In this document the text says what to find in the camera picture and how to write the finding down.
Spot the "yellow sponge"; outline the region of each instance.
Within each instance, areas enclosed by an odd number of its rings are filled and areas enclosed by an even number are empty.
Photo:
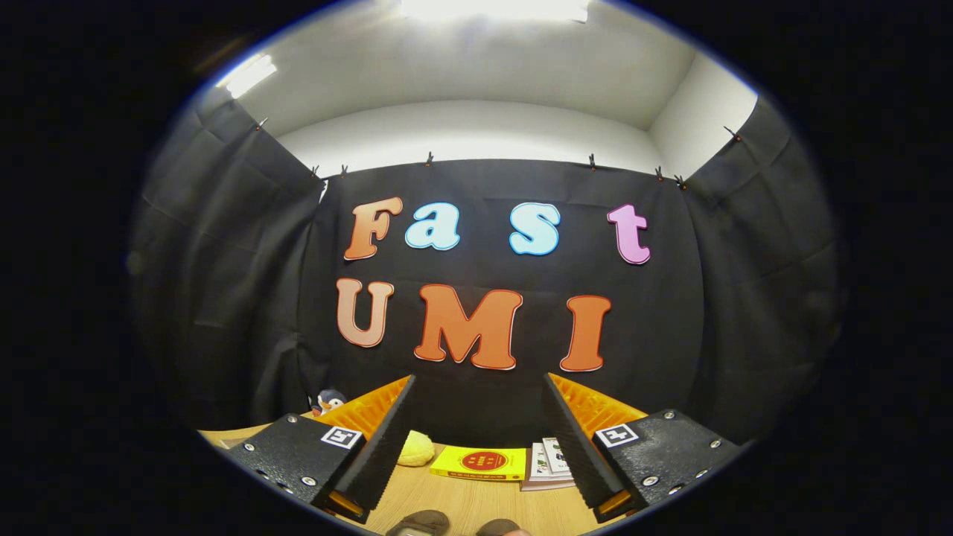
[[[400,451],[400,458],[397,459],[398,465],[407,465],[409,467],[420,467],[425,465],[434,457],[434,443],[430,438],[420,432],[411,430],[407,435],[407,441],[404,442],[404,448]]]

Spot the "ceiling light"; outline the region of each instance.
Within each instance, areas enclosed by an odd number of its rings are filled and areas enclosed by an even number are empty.
[[[441,20],[490,15],[510,20],[575,20],[586,22],[589,0],[401,0],[405,16]]]
[[[271,56],[258,54],[242,62],[215,86],[217,88],[225,86],[232,94],[232,98],[238,98],[277,71],[278,68],[272,63]]]

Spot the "ceiling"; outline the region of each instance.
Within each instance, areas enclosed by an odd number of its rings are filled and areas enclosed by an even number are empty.
[[[552,106],[648,130],[695,49],[593,1],[585,24],[405,18],[398,0],[321,12],[260,51],[277,73],[239,97],[272,135],[373,108],[435,100]]]

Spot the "yellow book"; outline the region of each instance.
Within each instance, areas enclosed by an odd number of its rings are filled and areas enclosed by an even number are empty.
[[[445,446],[430,472],[461,479],[518,482],[526,478],[526,449]]]

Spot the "white wall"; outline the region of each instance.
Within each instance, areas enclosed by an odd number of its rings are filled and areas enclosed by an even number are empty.
[[[434,160],[514,158],[690,177],[747,121],[758,95],[698,53],[648,132],[586,113],[516,102],[447,100],[342,115],[278,141],[318,176]]]
[[[661,155],[648,133],[585,113],[516,102],[453,100],[343,115],[278,141],[318,176],[423,162],[513,158],[589,163],[653,173]]]
[[[679,88],[649,135],[662,156],[665,176],[687,180],[748,120],[758,94],[708,56],[698,52]]]

